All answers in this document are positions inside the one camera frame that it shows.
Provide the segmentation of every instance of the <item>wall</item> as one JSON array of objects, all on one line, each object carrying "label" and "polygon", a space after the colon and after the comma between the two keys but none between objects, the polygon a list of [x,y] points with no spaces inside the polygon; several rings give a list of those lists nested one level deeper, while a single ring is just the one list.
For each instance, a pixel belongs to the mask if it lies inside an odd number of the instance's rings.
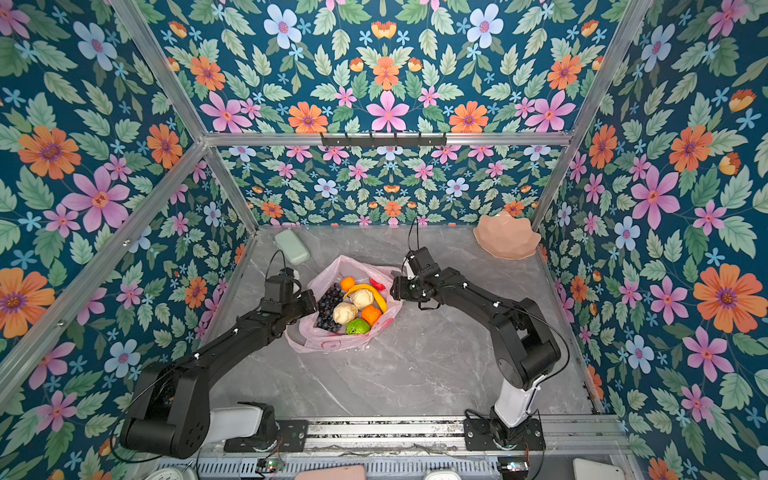
[{"label": "wall", "polygon": [[650,478],[765,478],[768,4],[657,5],[548,213],[549,266]]},{"label": "wall", "polygon": [[[211,131],[358,133],[390,131],[375,114],[386,95],[402,118],[391,131],[567,130],[626,2],[301,0],[276,2],[279,12],[251,0],[162,3],[167,19],[153,30]],[[498,32],[485,44],[472,37],[472,22],[494,8]],[[295,24],[290,41],[264,34],[278,14]],[[382,32],[380,22],[391,24]],[[570,75],[560,81],[564,57]],[[457,123],[472,102],[475,130]],[[561,121],[533,121],[536,102],[543,111],[562,104]],[[216,107],[224,103],[235,114],[229,124]],[[311,128],[300,125],[302,105],[315,109]],[[612,100],[602,108],[612,112]],[[466,147],[433,157],[428,148],[389,156],[357,148],[334,157],[304,150],[306,157],[285,146],[235,153],[232,167],[261,221],[473,223],[503,207],[531,216],[559,152],[539,157],[533,148],[496,146],[486,157]]]},{"label": "wall", "polygon": [[[97,0],[84,12],[77,3],[0,3],[15,19],[0,19],[3,353],[188,144],[110,7]],[[142,10],[151,22],[164,20],[149,3]],[[99,55],[93,38],[103,40]],[[156,137],[170,140],[165,162]],[[43,162],[41,154],[58,160]],[[120,175],[115,165],[130,171]],[[110,197],[99,199],[103,210],[93,207],[96,190]],[[68,228],[56,224],[57,211]],[[123,478],[126,468],[109,456],[106,440],[122,421],[134,381],[148,363],[197,348],[244,237],[199,163],[0,416],[0,478]],[[23,315],[8,304],[19,288],[27,300]],[[122,353],[130,354],[125,363],[118,361]],[[63,408],[60,415],[55,407]]]}]

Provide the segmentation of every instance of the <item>plastic bag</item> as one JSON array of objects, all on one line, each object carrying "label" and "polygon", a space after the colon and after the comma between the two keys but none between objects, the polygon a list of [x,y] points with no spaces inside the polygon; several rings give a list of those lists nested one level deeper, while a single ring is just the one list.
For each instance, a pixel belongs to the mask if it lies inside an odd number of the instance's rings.
[{"label": "plastic bag", "polygon": [[395,316],[402,308],[402,301],[393,299],[389,293],[389,289],[392,288],[395,281],[391,267],[373,266],[342,255],[320,272],[307,288],[310,288],[315,298],[320,300],[320,297],[334,283],[339,282],[345,276],[351,276],[357,283],[368,283],[369,278],[383,283],[386,289],[380,293],[386,301],[386,313],[381,315],[379,321],[373,324],[370,332],[360,335],[340,335],[315,327],[319,315],[317,312],[305,316],[299,320],[299,333],[306,339],[303,343],[298,338],[291,338],[290,331],[286,331],[288,343],[298,353],[335,352],[337,350],[363,348],[373,337],[392,325]]}]

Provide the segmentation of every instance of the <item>orange fruit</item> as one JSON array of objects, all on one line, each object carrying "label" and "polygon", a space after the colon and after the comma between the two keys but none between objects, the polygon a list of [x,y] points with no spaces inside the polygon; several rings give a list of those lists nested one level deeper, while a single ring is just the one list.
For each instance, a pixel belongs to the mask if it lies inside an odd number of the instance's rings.
[{"label": "orange fruit", "polygon": [[346,292],[356,284],[357,282],[355,281],[355,279],[353,279],[351,276],[348,276],[347,278],[342,280],[341,283],[339,283],[339,286],[341,286],[341,290],[344,290]]},{"label": "orange fruit", "polygon": [[381,315],[381,310],[373,305],[368,305],[366,308],[362,309],[362,313],[360,313],[362,319],[368,322],[370,326],[373,326],[374,323],[378,322]]}]

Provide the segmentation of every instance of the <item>peeled fruit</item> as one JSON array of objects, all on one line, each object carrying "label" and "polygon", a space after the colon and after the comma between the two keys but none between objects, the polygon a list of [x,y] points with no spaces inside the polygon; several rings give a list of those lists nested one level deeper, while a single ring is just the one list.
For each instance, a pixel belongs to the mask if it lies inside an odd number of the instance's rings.
[{"label": "peeled fruit", "polygon": [[378,322],[381,315],[381,310],[373,305],[368,305],[366,308],[362,309],[362,312],[360,313],[362,319],[368,322],[370,326],[373,326],[374,323]]},{"label": "peeled fruit", "polygon": [[346,325],[357,316],[358,309],[351,303],[340,303],[333,309],[333,321]]},{"label": "peeled fruit", "polygon": [[373,303],[373,294],[368,290],[357,290],[349,295],[349,299],[357,308],[362,309]]},{"label": "peeled fruit", "polygon": [[365,308],[366,306],[372,304],[373,300],[375,300],[376,303],[379,305],[379,309],[383,313],[386,313],[386,301],[384,300],[384,297],[382,296],[382,294],[379,293],[379,291],[377,289],[375,289],[372,286],[367,285],[365,283],[359,283],[359,284],[353,286],[352,288],[349,289],[349,292],[347,292],[344,297],[346,298],[347,296],[352,296],[354,293],[357,293],[357,292],[360,292],[360,291],[366,291],[366,292],[371,293],[373,295],[373,299],[370,302],[368,302],[368,303],[364,303],[361,300],[361,304],[362,305],[358,305],[358,303],[355,302],[355,304],[357,306],[359,306],[360,308]]},{"label": "peeled fruit", "polygon": [[346,324],[347,335],[359,335],[371,331],[371,326],[364,319],[354,319]]},{"label": "peeled fruit", "polygon": [[353,279],[351,276],[348,276],[344,280],[341,281],[339,284],[341,286],[341,290],[344,290],[345,292],[356,285],[355,279]]}]

